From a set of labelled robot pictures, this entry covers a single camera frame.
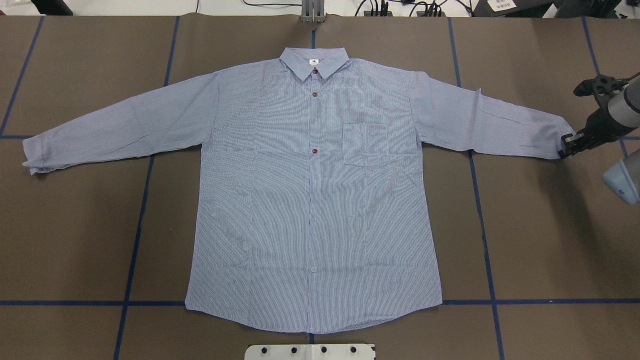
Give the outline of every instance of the shirt collar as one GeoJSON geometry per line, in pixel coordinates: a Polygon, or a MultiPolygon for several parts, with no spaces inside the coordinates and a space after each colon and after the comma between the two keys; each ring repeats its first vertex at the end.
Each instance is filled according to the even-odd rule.
{"type": "Polygon", "coordinates": [[[280,55],[280,60],[301,80],[305,80],[314,69],[308,59],[320,59],[315,68],[324,79],[331,76],[348,60],[346,50],[339,49],[301,49],[287,47],[280,55]]]}

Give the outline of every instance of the white bracket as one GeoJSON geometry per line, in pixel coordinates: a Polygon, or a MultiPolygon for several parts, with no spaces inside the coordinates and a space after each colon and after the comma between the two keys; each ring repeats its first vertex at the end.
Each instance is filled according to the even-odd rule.
{"type": "Polygon", "coordinates": [[[302,0],[302,22],[324,22],[324,0],[302,0]]]}
{"type": "Polygon", "coordinates": [[[252,345],[244,360],[375,360],[372,344],[252,345]]]}

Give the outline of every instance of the chest pocket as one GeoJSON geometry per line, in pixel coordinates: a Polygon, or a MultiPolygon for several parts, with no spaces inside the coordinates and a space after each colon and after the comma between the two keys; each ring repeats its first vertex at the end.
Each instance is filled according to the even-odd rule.
{"type": "Polygon", "coordinates": [[[376,122],[342,124],[345,164],[371,167],[389,162],[388,125],[376,122]]]}

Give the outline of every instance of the shirt cuff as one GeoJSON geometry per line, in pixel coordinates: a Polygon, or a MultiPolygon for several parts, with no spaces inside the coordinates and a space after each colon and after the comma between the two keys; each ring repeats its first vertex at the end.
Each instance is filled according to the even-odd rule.
{"type": "Polygon", "coordinates": [[[27,156],[27,161],[23,162],[22,166],[28,167],[31,175],[37,172],[50,171],[43,168],[44,164],[42,160],[42,141],[39,136],[24,139],[22,141],[22,147],[24,148],[24,154],[27,156]]]}

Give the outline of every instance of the striped shirt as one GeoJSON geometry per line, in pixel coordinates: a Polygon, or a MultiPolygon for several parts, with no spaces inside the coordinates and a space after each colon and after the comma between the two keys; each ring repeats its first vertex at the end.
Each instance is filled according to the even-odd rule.
{"type": "Polygon", "coordinates": [[[186,307],[322,334],[442,303],[421,142],[555,159],[572,132],[424,72],[287,48],[29,138],[23,165],[34,174],[202,144],[186,307]]]}

